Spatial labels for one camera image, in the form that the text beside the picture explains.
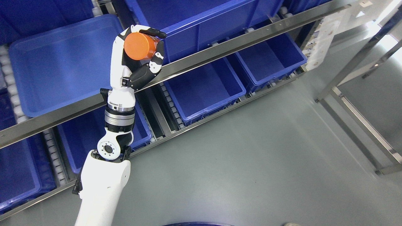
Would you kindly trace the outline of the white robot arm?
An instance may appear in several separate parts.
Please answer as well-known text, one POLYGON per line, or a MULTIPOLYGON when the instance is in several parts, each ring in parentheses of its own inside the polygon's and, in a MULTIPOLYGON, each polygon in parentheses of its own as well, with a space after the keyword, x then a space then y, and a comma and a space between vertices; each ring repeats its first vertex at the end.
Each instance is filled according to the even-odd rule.
POLYGON ((132 149, 135 121, 135 95, 131 90, 103 90, 107 102, 105 135, 91 150, 80 174, 79 197, 82 200, 76 226, 110 226, 122 190, 130 177, 127 159, 132 149))

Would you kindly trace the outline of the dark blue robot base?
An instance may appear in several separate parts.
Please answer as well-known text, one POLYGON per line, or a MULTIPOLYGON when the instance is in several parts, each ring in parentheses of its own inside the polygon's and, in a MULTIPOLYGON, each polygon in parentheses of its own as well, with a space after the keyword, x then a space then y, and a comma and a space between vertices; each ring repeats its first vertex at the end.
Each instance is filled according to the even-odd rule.
POLYGON ((165 226, 232 226, 231 224, 218 223, 218 222, 203 222, 203 221, 193 221, 193 222, 177 222, 166 224, 165 226))

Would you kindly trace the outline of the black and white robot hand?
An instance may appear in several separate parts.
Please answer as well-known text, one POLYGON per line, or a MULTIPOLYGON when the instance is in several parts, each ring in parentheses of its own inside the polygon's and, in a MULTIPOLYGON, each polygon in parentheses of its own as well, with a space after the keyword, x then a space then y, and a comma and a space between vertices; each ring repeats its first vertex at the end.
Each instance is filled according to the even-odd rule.
POLYGON ((112 110, 130 111, 135 106, 135 91, 141 90, 161 71, 165 58, 167 34, 144 25, 131 25, 115 37, 112 44, 110 85, 106 99, 112 110), (124 51, 124 41, 128 34, 140 32, 159 39, 156 52, 150 60, 132 60, 124 51))

